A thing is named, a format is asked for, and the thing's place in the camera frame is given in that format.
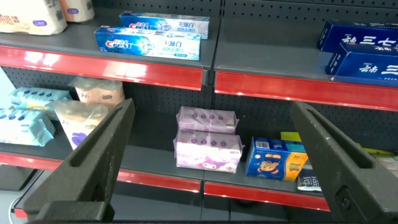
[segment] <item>pink tissue pack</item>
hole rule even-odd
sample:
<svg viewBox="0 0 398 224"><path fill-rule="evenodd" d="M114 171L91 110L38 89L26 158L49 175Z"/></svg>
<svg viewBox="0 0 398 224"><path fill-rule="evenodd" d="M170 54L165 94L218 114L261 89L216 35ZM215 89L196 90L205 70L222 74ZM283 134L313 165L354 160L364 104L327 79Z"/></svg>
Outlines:
<svg viewBox="0 0 398 224"><path fill-rule="evenodd" d="M234 134L238 119L234 111L207 110L182 106L177 114L180 130Z"/></svg>
<svg viewBox="0 0 398 224"><path fill-rule="evenodd" d="M174 139L177 167L235 173L242 156L238 135L179 130Z"/></svg>

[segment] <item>store shelf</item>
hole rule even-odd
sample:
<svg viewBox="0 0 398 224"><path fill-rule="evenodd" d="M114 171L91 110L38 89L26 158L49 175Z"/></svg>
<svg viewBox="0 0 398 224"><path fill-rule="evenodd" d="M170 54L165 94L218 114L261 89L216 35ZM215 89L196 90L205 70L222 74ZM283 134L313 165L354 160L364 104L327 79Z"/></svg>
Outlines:
<svg viewBox="0 0 398 224"><path fill-rule="evenodd" d="M205 171L205 194L329 211L320 193L301 192L295 182L246 177L244 163L235 174Z"/></svg>
<svg viewBox="0 0 398 224"><path fill-rule="evenodd" d="M126 82L200 90L215 54L220 19L210 19L200 60L180 60L100 52L94 31L120 26L122 9L96 8L94 20L71 23L58 35L0 34L0 65Z"/></svg>
<svg viewBox="0 0 398 224"><path fill-rule="evenodd" d="M55 139L45 147L0 144L0 163L55 170L72 152L59 123L56 123L56 129ZM175 166L172 140L176 134L175 116L137 113L118 180L199 192L203 171Z"/></svg>
<svg viewBox="0 0 398 224"><path fill-rule="evenodd" d="M223 19L215 58L215 92L398 111L394 100L398 88L330 81L324 71L332 53L317 49L322 27Z"/></svg>

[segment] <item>crest toothpaste box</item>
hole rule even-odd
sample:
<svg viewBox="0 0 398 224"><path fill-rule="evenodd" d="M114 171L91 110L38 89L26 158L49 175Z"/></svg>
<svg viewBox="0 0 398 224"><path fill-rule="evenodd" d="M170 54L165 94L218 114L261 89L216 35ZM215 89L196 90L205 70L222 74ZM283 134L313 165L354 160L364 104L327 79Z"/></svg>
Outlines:
<svg viewBox="0 0 398 224"><path fill-rule="evenodd" d="M321 51L335 53L341 42L395 47L398 24L327 21L318 41Z"/></svg>
<svg viewBox="0 0 398 224"><path fill-rule="evenodd" d="M146 12L124 12L120 15L123 27L201 34L207 40L209 17L181 16Z"/></svg>
<svg viewBox="0 0 398 224"><path fill-rule="evenodd" d="M355 77L357 79L353 80L358 83L378 84L375 80L384 80L390 86L396 86L398 50L392 47L340 44L326 67L326 73L336 75L334 80L338 76ZM336 81L349 82L345 79Z"/></svg>
<svg viewBox="0 0 398 224"><path fill-rule="evenodd" d="M199 60L200 34L101 26L95 36L102 52Z"/></svg>

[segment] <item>blue product box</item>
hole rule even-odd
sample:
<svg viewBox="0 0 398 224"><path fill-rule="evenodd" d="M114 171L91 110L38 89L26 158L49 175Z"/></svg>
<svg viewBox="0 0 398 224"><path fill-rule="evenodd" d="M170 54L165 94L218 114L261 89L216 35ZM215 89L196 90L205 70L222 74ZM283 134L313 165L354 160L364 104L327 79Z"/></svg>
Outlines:
<svg viewBox="0 0 398 224"><path fill-rule="evenodd" d="M95 36L102 52L199 60L200 34L101 26Z"/></svg>
<svg viewBox="0 0 398 224"><path fill-rule="evenodd" d="M321 51L335 53L341 42L395 47L398 24L327 21L318 41Z"/></svg>
<svg viewBox="0 0 398 224"><path fill-rule="evenodd" d="M124 12L120 15L120 21L123 27L132 29L196 33L201 34L201 38L207 40L210 18L147 12Z"/></svg>
<svg viewBox="0 0 398 224"><path fill-rule="evenodd" d="M307 159L300 142L254 137L246 161L246 175L294 181Z"/></svg>
<svg viewBox="0 0 398 224"><path fill-rule="evenodd" d="M340 44L326 67L326 73L362 78L357 82L366 84L372 84L375 79L385 80L394 86L398 84L398 50L392 47Z"/></svg>

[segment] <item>light blue tissue pack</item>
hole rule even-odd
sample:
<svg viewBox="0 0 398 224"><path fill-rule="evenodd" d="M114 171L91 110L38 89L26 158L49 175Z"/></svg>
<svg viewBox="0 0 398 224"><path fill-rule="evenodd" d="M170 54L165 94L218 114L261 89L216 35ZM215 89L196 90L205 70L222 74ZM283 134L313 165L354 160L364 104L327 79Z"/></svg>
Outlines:
<svg viewBox="0 0 398 224"><path fill-rule="evenodd" d="M43 111L0 110L0 142L45 146L55 128Z"/></svg>
<svg viewBox="0 0 398 224"><path fill-rule="evenodd" d="M14 90L8 95L12 105L16 109L21 110L42 110L47 116L58 121L55 111L48 106L54 100L71 100L69 91L66 90L51 90L46 88L34 88L22 86Z"/></svg>

